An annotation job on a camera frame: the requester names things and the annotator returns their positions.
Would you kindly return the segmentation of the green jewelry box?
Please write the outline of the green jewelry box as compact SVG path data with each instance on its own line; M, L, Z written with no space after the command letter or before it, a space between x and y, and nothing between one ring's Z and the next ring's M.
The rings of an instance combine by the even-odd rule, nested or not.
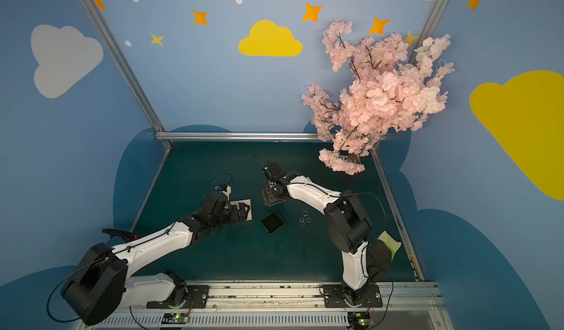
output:
M264 188L261 190L261 195L264 204L267 207L280 204L286 200L282 193L275 191L273 188Z

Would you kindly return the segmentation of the white lift-off lid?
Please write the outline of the white lift-off lid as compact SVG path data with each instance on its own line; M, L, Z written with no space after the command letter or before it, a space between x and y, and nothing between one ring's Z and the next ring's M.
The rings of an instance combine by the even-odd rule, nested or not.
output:
M233 222L251 221L253 219L250 199L231 202L233 208Z

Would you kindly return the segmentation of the green jewelry box base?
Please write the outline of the green jewelry box base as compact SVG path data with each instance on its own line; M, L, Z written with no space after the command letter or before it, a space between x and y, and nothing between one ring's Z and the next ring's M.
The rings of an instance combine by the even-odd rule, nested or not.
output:
M260 222L269 235L276 233L286 225L277 211L271 211L265 217L261 218Z

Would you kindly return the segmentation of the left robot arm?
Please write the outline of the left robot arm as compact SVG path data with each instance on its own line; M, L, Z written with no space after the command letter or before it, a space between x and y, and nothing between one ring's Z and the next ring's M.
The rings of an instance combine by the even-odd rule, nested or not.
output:
M116 309L157 303L180 308L188 300L187 283L175 272L148 277L136 273L174 251L210 236L216 227L250 221L251 202L232 202L230 190L205 196L197 211L143 238L109 247L91 247L61 288L61 296L86 326L101 323Z

